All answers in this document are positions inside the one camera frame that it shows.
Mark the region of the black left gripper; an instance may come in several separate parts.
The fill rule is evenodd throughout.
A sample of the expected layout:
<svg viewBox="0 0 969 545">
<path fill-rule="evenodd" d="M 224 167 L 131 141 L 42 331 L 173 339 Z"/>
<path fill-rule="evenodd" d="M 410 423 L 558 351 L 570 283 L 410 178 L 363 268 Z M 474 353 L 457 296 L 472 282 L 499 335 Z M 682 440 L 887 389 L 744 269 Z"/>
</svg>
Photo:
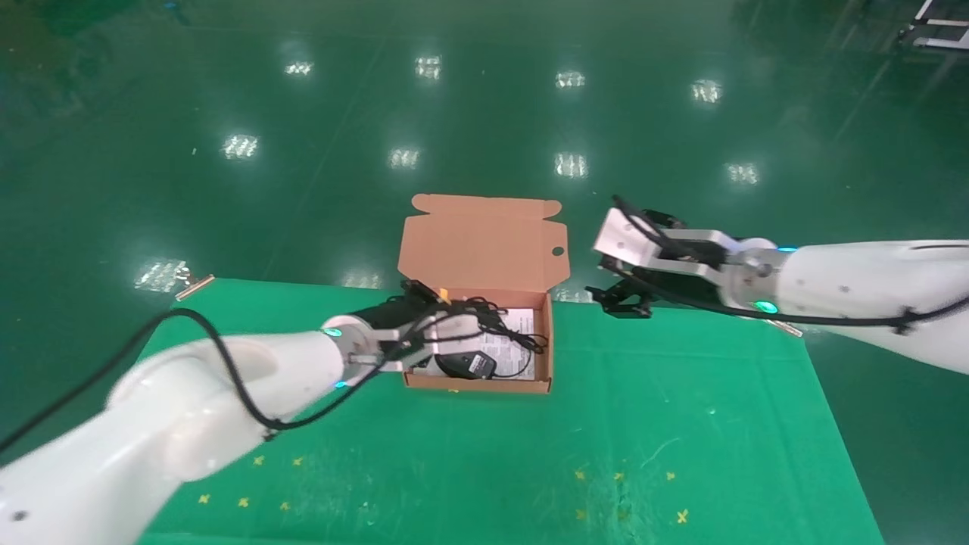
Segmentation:
<svg viewBox="0 0 969 545">
<path fill-rule="evenodd" d="M 429 308 L 450 306 L 446 296 L 416 279 L 403 279 L 401 291 L 377 306 L 356 311 L 354 316 L 373 330 L 398 330 L 418 321 Z"/>
</svg>

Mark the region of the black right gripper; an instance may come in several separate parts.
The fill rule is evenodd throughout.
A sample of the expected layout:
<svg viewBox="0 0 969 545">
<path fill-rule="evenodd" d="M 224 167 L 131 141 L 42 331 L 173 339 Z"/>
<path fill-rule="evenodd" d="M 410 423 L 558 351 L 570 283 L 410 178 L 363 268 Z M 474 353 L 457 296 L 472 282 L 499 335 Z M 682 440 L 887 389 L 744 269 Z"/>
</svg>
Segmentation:
<svg viewBox="0 0 969 545">
<path fill-rule="evenodd" d="M 609 288 L 586 286 L 592 301 L 602 307 L 615 307 L 615 317 L 620 319 L 652 317 L 653 286 L 643 277 L 643 270 L 612 256 L 601 258 L 601 269 L 615 276 L 616 281 Z"/>
</svg>

